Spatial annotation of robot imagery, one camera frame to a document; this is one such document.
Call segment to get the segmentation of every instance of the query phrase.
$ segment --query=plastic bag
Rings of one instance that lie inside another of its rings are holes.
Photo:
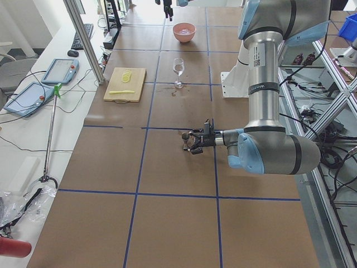
[[[56,193],[57,190],[53,187],[48,185],[43,187],[41,193],[32,201],[31,206],[27,208],[23,217],[26,217],[33,222],[44,222],[50,211]]]
[[[29,192],[24,196],[0,190],[0,228],[24,214],[31,221],[44,221],[46,219],[57,190],[46,184],[36,182],[31,184]],[[42,188],[41,193],[31,202],[27,210],[24,211],[27,202],[38,188]]]

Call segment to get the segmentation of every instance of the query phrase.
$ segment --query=blue bin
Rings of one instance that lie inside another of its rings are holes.
[[[345,24],[339,31],[339,36],[354,41],[357,37],[357,14],[348,16],[346,18]]]

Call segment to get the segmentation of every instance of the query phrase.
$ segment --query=black cable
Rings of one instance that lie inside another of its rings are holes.
[[[27,203],[26,203],[26,205],[25,205],[25,207],[24,207],[23,212],[25,212],[25,211],[29,208],[29,206],[30,206],[30,204],[32,203],[32,201],[41,193],[41,191],[42,191],[42,188],[38,188],[38,189],[37,189],[37,191],[35,192],[35,194],[27,201]],[[14,219],[13,221],[11,221],[11,222],[5,224],[4,226],[0,227],[0,231],[3,230],[3,229],[5,229],[5,228],[7,228],[7,227],[14,226],[14,225],[21,219],[22,216],[23,216],[23,213],[22,213],[21,216],[19,216],[18,218]]]
[[[74,89],[76,86],[79,86],[79,87],[82,89],[83,94],[82,94],[82,96],[79,98],[79,100],[78,100],[76,106],[75,106],[71,111],[66,111],[66,110],[64,110],[64,109],[63,109],[62,107],[60,107],[60,106],[57,106],[58,109],[62,110],[62,111],[65,112],[65,113],[73,113],[74,110],[77,109],[78,105],[80,104],[80,102],[82,101],[82,99],[83,99],[83,97],[84,97],[84,95],[85,95],[85,93],[86,93],[86,90],[85,90],[84,88],[82,88],[82,87],[79,85],[79,83],[83,81],[83,79],[90,73],[90,71],[92,71],[92,69],[88,69],[88,70],[85,72],[84,77],[82,77],[73,87],[71,87],[69,90],[67,90],[65,93],[62,94],[62,96],[63,96],[63,95],[65,95],[66,93],[68,93],[69,91],[71,91],[72,89]]]
[[[318,169],[319,169],[319,172],[323,175],[324,173],[322,172],[321,165],[318,165]],[[322,180],[322,182],[324,183],[324,186],[325,186],[325,188],[327,190],[326,192],[327,192],[328,197],[331,199],[331,194],[328,191],[329,190],[329,186],[326,184],[325,180]],[[335,215],[337,216],[336,219],[337,219],[337,222],[339,223],[341,234],[342,234],[342,236],[343,236],[343,238],[344,238],[344,240],[346,242],[346,245],[347,245],[347,248],[349,250],[349,253],[350,253],[351,257],[353,258],[353,263],[357,267],[357,262],[356,262],[356,259],[354,257],[354,252],[353,252],[353,250],[351,248],[351,243],[349,242],[348,237],[347,237],[346,232],[345,232],[345,228],[344,228],[345,226],[341,222],[341,219],[340,219],[339,214],[337,212],[336,205],[333,202],[331,202],[331,206],[332,206],[332,208],[333,208],[333,210],[335,212]]]
[[[287,118],[289,118],[289,119],[291,119],[291,120],[294,120],[294,121],[296,121],[296,122],[299,122],[302,126],[307,127],[309,130],[312,131],[312,133],[315,134],[315,136],[316,136],[317,139],[319,140],[319,143],[320,143],[321,145],[323,144],[323,142],[322,142],[322,140],[321,140],[319,134],[317,134],[316,131],[313,130],[310,126],[308,126],[307,124],[304,124],[303,121],[300,121],[300,120],[298,120],[298,119],[295,119],[295,118],[293,118],[293,117],[291,117],[291,116],[288,116],[288,115],[286,115],[286,114],[283,114],[283,113],[279,113],[279,114],[280,114],[281,116],[284,116],[284,117],[287,117]]]
[[[333,195],[332,195],[331,198],[330,198],[330,201],[331,201],[331,202],[333,202],[333,201],[336,199],[336,197],[337,197],[337,192],[338,192],[338,189],[337,189],[337,176],[338,176],[338,174],[339,174],[341,168],[343,167],[343,165],[344,165],[345,162],[347,161],[347,159],[350,159],[350,158],[351,158],[350,155],[346,155],[346,156],[343,158],[342,162],[341,162],[341,166],[336,170],[336,173],[335,173],[335,176],[334,176],[334,189],[335,189],[335,191],[334,191]]]
[[[345,187],[345,186],[348,186],[349,184],[355,182],[357,180],[357,176],[354,177],[352,180],[348,181],[347,183],[342,183],[334,192],[334,194],[332,195],[332,201],[334,201],[337,197],[337,194],[339,192],[339,190],[342,188],[342,187]]]
[[[44,87],[44,85],[42,85],[41,84],[41,82],[38,80],[38,78],[36,77],[36,75],[35,74],[37,74],[37,73],[43,73],[43,72],[46,72],[46,71],[36,71],[36,72],[32,72],[31,70],[30,70],[30,74],[29,75],[26,75],[24,78],[22,78],[21,79],[21,81],[20,81],[20,83],[19,83],[19,85],[21,84],[21,82],[22,81],[24,81],[25,80],[25,78],[27,78],[27,77],[29,77],[29,76],[34,76],[35,78],[36,78],[36,80],[37,80],[37,82],[42,86],[42,88],[43,88],[43,90],[44,90],[44,97],[46,98],[46,91],[45,91],[45,87]],[[28,108],[28,107],[24,107],[24,106],[22,106],[18,101],[16,101],[21,107],[23,107],[23,108]],[[41,106],[43,106],[44,105],[44,102],[41,102],[41,104],[40,104],[40,106],[38,106],[39,108],[41,107]],[[15,118],[15,119],[12,119],[12,120],[9,120],[9,121],[4,121],[4,122],[0,122],[0,124],[5,124],[5,123],[10,123],[10,122],[13,122],[13,121],[16,121],[16,120],[19,120],[19,119],[21,119],[21,118],[24,118],[24,117],[26,117],[27,115],[25,115],[25,116],[21,116],[21,117],[18,117],[18,118]]]
[[[331,177],[331,178],[334,178],[334,176],[332,176],[331,175],[331,173],[330,173],[330,171],[331,171],[331,169],[329,169],[329,176]],[[340,181],[339,179],[336,179],[340,184],[343,184],[343,182],[342,181]],[[354,191],[354,192],[356,192],[357,193],[357,190],[356,189],[353,189],[352,187],[349,187],[348,185],[345,185],[345,187],[347,187],[347,188],[349,188],[350,190],[352,190],[352,191]]]
[[[33,75],[34,77],[36,77],[35,74],[45,73],[45,72],[47,72],[47,71],[36,71],[36,72],[33,73],[33,72],[30,70],[30,74],[28,74],[28,75],[26,75],[24,78],[22,78],[21,81],[20,81],[20,83],[19,83],[17,86],[19,86],[19,85],[21,84],[21,82],[24,81],[24,80],[25,80],[26,78],[28,78],[29,76],[32,76],[32,75]]]
[[[296,87],[300,88],[301,90],[304,90],[304,91],[309,92],[309,93],[323,94],[323,93],[329,92],[329,90],[322,90],[322,91],[312,90],[312,89],[326,89],[323,86],[320,86],[320,87],[304,87],[304,86],[301,85],[301,83],[299,84],[299,83],[297,83],[295,81],[288,81],[288,84],[293,84]]]
[[[321,132],[320,137],[324,143],[334,143],[338,137],[336,126],[333,123],[329,124],[324,131]]]
[[[47,180],[52,180],[52,181],[55,183],[56,189],[58,189],[58,182],[57,182],[57,180],[55,180],[55,179],[52,178],[52,177],[49,177]]]
[[[339,140],[351,140],[351,141],[357,140],[357,137],[344,136],[341,134],[339,134],[337,138]]]
[[[3,138],[2,136],[0,136],[0,139],[2,139],[3,141],[6,141],[8,143],[10,143],[11,145],[15,146],[16,148],[18,148],[21,151],[28,151],[28,152],[46,152],[46,150],[30,150],[30,149],[23,149],[19,146],[17,146],[15,143],[6,140],[5,138]],[[73,150],[51,150],[51,152],[73,152]]]
[[[331,18],[332,2],[333,2],[333,0],[331,0],[331,2],[330,2],[329,20],[330,20],[330,18]],[[328,31],[326,31],[325,39],[324,39],[324,44],[322,45],[322,49],[321,49],[320,53],[314,58],[314,60],[313,60],[312,62],[316,61],[316,60],[322,55],[322,53],[325,51],[326,42],[327,42],[327,32],[328,32]],[[305,68],[306,66],[307,66],[307,64],[301,66],[299,69],[297,69],[296,71],[294,71],[291,75],[289,75],[287,78],[285,78],[284,81],[281,82],[279,86],[281,86],[282,84],[284,84],[286,81],[291,80],[292,77],[293,77],[295,74],[297,74],[299,71],[301,71],[301,70],[302,70],[303,68]]]
[[[320,148],[321,152],[321,163],[327,166],[329,169],[338,169],[342,165],[342,157],[333,149],[323,147]]]
[[[8,115],[8,114],[18,113],[18,112],[22,112],[22,111],[27,111],[27,110],[30,110],[30,109],[32,109],[32,107],[26,108],[26,109],[22,109],[22,110],[18,110],[18,111],[15,111],[15,112],[0,113],[0,116],[6,116],[6,115]]]

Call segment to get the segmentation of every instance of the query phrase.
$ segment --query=computer mouse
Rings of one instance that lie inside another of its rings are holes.
[[[78,57],[79,53],[78,53],[78,51],[71,49],[67,52],[67,55],[70,57]]]

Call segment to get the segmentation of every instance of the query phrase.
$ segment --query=wine glass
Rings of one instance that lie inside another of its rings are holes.
[[[173,71],[177,74],[177,81],[175,81],[175,88],[183,88],[184,84],[180,81],[180,75],[184,72],[184,60],[177,58],[173,60]]]

